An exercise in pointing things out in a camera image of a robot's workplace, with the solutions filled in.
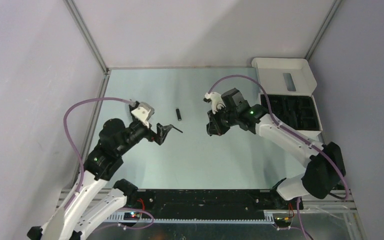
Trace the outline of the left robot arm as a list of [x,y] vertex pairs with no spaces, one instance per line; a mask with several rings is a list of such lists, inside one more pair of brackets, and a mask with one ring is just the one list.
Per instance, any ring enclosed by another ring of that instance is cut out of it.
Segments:
[[95,148],[84,162],[84,170],[62,205],[42,226],[33,226],[27,233],[31,240],[85,240],[112,213],[138,203],[138,188],[126,179],[115,182],[110,192],[97,204],[92,200],[122,166],[122,156],[141,140],[161,145],[173,125],[156,125],[156,131],[134,120],[125,126],[121,119],[106,121]]

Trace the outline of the black cylindrical attachment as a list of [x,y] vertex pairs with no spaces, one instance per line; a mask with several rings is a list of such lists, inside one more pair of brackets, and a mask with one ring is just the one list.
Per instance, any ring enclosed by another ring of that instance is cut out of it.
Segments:
[[175,112],[176,112],[177,120],[178,120],[178,121],[181,121],[181,120],[182,120],[182,116],[181,116],[181,113],[180,113],[180,109],[179,109],[179,108],[176,108],[176,109],[175,109]]

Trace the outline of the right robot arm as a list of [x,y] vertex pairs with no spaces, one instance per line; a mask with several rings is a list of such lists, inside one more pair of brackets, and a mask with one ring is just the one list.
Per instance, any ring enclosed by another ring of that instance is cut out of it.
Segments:
[[270,201],[277,209],[284,209],[292,199],[301,196],[324,199],[346,174],[337,144],[309,139],[271,116],[260,104],[239,109],[225,106],[216,112],[209,110],[207,116],[209,136],[222,136],[231,127],[239,126],[278,145],[305,168],[304,173],[281,179],[271,188]]

